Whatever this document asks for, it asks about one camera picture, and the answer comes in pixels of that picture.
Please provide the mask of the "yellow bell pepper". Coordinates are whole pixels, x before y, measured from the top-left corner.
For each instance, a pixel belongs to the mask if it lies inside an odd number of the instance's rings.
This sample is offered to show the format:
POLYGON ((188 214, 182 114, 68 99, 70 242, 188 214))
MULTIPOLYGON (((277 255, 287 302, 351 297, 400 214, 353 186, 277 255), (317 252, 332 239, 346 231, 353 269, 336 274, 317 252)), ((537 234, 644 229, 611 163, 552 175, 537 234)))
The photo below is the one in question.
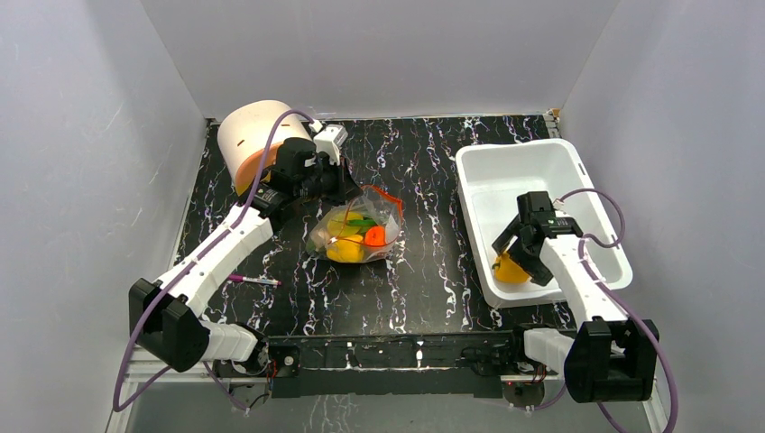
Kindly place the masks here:
POLYGON ((530 276, 509 256, 507 252, 498 255, 492 265, 493 277, 502 283, 522 284, 530 276))
POLYGON ((337 263, 360 263, 364 259, 364 238, 361 235, 350 235, 338 238, 326 249, 328 260, 337 263))

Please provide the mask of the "cream orange cylinder container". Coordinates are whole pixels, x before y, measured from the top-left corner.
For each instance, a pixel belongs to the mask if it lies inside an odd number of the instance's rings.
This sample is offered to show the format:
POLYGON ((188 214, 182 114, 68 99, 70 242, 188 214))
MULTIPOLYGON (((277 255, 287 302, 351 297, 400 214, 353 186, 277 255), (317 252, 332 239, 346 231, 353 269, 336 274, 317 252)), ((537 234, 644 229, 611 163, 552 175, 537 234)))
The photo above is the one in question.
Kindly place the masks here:
POLYGON ((274 121, 290 107, 277 100, 262 100, 237 108, 221 123, 218 147, 241 196, 254 180, 274 121))

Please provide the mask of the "orange tomato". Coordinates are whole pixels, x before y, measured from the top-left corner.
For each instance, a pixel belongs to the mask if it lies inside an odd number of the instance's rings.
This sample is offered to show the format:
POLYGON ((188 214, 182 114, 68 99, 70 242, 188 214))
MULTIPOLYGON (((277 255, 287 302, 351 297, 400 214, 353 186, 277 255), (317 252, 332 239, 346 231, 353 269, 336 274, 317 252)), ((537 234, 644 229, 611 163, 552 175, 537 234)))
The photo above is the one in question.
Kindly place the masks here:
POLYGON ((364 245, 369 247, 384 247, 386 242, 386 228, 384 226, 372 226, 364 234, 364 245))

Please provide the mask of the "green chili pepper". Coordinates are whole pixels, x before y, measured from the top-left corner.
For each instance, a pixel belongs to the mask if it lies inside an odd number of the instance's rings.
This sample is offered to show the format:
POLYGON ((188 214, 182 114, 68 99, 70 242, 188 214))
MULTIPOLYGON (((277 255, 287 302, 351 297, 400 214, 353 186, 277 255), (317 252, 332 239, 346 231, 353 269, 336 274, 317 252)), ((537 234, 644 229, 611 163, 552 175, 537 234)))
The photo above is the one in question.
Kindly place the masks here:
POLYGON ((346 225, 357 226, 357 227, 371 227, 371 226, 377 226, 377 223, 371 218, 362 218, 362 219, 347 219, 346 225))

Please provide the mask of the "small pen on table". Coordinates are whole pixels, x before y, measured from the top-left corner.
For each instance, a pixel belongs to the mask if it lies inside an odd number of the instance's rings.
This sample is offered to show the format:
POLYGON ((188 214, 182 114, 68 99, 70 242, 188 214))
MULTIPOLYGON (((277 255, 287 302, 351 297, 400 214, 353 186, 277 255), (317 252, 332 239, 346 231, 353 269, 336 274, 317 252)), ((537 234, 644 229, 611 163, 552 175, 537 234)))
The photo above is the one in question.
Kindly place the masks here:
POLYGON ((227 279, 229 281, 248 282, 248 283, 262 284, 262 285, 269 285, 269 286, 280 286, 281 285, 281 282, 278 281, 278 280, 248 277, 248 276, 243 276, 243 275, 239 275, 239 274, 230 274, 227 277, 227 279))

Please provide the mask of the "yellow star fruit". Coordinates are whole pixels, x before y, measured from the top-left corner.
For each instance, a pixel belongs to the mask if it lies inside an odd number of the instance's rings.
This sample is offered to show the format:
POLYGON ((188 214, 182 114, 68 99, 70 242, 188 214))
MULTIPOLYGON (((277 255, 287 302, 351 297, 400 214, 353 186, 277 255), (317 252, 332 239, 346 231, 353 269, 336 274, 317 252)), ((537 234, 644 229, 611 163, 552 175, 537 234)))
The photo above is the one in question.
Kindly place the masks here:
POLYGON ((347 226, 347 219, 362 219, 364 218, 357 212, 345 212, 344 210, 338 211, 329 215, 329 221, 327 223, 327 231, 331 237, 347 237, 356 235, 361 230, 361 227, 347 226))

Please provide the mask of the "green leafy vegetable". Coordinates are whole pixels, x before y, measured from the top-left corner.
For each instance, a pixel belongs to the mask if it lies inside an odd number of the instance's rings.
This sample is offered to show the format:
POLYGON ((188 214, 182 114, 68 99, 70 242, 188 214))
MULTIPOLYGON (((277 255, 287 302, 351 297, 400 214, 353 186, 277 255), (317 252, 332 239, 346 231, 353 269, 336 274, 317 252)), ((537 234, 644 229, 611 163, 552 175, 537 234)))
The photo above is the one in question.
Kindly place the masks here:
POLYGON ((320 256, 326 251, 327 241, 322 237, 310 237, 306 241, 305 250, 309 255, 320 256))

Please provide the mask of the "white plastic bin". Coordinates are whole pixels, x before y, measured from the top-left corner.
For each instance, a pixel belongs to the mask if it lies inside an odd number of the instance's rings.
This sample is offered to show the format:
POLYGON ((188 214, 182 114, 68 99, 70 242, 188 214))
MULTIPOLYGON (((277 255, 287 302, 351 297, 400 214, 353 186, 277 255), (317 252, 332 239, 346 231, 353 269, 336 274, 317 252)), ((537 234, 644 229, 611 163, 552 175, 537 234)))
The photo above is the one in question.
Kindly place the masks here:
POLYGON ((456 169, 467 235, 489 306, 505 309, 562 300, 573 300, 578 306, 598 302, 604 295, 594 286, 586 265, 611 290, 631 285, 633 271, 622 247, 600 247, 588 240, 585 252, 579 254, 579 239, 574 235, 545 241, 540 259, 552 273, 548 284, 509 284, 493 277, 498 254, 492 242, 517 216, 517 197, 530 191, 547 191, 550 199, 562 199, 567 212, 558 211, 558 215, 573 217, 584 233, 607 244, 618 238, 604 202, 592 191, 593 182, 570 142, 546 139, 467 146, 456 154, 456 169))

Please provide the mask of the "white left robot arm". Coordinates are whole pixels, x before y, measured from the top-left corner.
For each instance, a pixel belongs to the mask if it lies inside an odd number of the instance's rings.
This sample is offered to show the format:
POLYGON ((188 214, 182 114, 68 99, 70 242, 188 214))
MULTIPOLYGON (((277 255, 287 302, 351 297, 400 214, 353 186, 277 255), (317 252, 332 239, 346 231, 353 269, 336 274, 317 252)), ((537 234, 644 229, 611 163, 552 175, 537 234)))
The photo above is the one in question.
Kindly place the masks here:
POLYGON ((231 361, 248 375, 268 367, 266 337, 244 323, 202 319, 211 297, 256 248, 269 242, 300 207, 340 205, 360 196, 338 146, 289 138, 275 161, 245 191, 224 221, 189 256, 155 281, 129 290, 131 340, 182 373, 200 362, 231 361))

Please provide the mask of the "clear zip bag orange zipper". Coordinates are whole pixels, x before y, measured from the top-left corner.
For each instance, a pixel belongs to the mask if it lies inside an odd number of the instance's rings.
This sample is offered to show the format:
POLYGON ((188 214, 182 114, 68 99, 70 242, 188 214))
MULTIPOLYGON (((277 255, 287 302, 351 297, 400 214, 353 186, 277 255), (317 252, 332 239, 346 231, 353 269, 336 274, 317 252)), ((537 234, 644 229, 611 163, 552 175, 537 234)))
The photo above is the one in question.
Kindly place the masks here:
POLYGON ((361 264, 385 258, 403 225, 403 203, 366 185, 361 195, 332 207, 309 233, 306 253, 334 263, 361 264))

